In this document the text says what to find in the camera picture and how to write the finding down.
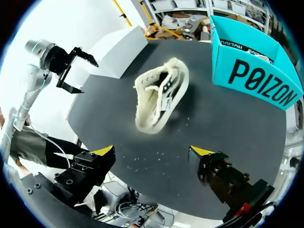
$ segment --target turquoise box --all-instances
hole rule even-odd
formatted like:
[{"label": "turquoise box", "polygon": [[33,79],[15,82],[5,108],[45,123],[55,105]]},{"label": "turquoise box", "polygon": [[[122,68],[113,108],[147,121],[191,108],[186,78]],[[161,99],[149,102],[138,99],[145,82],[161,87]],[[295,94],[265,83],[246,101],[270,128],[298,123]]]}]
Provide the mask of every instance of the turquoise box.
[{"label": "turquoise box", "polygon": [[214,84],[283,110],[303,96],[298,74],[278,42],[254,27],[225,17],[211,16],[210,26]]}]

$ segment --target sneaker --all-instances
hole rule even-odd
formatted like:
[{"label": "sneaker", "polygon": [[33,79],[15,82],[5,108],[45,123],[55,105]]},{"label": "sneaker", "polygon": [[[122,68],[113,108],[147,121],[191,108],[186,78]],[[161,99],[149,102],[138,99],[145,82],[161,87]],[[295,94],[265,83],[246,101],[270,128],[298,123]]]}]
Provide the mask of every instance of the sneaker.
[{"label": "sneaker", "polygon": [[134,86],[138,99],[136,128],[147,134],[158,133],[186,93],[188,85],[188,68],[177,58],[138,76]]}]

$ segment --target gray shirt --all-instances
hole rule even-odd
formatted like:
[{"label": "gray shirt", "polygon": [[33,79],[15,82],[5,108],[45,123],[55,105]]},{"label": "gray shirt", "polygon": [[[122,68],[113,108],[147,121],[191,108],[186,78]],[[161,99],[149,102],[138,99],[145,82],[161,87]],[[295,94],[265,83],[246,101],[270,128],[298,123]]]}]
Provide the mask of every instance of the gray shirt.
[{"label": "gray shirt", "polygon": [[22,131],[15,131],[11,145],[10,156],[16,161],[18,157],[46,165],[46,140],[41,138],[29,127],[24,126]]}]

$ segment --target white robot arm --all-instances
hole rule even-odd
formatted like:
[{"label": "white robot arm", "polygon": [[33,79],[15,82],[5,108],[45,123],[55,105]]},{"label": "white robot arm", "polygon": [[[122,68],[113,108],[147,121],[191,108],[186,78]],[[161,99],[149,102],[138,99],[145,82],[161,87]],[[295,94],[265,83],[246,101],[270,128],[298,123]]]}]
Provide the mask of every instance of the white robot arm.
[{"label": "white robot arm", "polygon": [[83,93],[83,91],[72,87],[64,82],[74,59],[78,56],[98,67],[94,57],[81,48],[75,47],[69,54],[56,44],[47,40],[29,40],[25,49],[37,57],[37,65],[28,65],[27,92],[18,110],[12,108],[6,119],[0,134],[0,153],[3,161],[7,164],[10,154],[10,143],[15,130],[21,131],[24,122],[29,114],[31,106],[34,104],[39,93],[49,85],[52,72],[58,75],[56,87],[63,88],[69,93]]},{"label": "white robot arm", "polygon": [[10,143],[15,129],[22,131],[24,122],[29,114],[29,110],[34,104],[40,92],[49,85],[52,79],[52,73],[46,72],[35,65],[27,65],[27,91],[24,95],[23,102],[18,111],[12,108],[2,128],[0,138],[0,151],[3,161],[7,163],[10,154]]}]

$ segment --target shoe sole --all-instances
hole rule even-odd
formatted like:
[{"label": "shoe sole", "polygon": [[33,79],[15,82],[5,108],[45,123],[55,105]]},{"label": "shoe sole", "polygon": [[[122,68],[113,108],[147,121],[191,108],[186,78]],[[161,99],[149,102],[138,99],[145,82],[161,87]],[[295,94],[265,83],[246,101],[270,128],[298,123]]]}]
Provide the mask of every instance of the shoe sole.
[{"label": "shoe sole", "polygon": [[174,96],[174,99],[172,100],[170,110],[166,111],[162,115],[162,117],[159,119],[159,121],[156,123],[156,125],[153,128],[145,131],[146,134],[157,134],[158,132],[160,132],[163,129],[163,127],[166,125],[168,119],[170,118],[171,113],[173,112],[173,110],[175,109],[175,107],[180,102],[180,100],[185,95],[185,93],[188,89],[188,86],[189,86],[189,70],[188,70],[187,66],[180,60],[178,60],[177,65],[180,67],[181,72],[184,72],[183,82],[181,83],[178,92],[176,93],[176,95]]}]

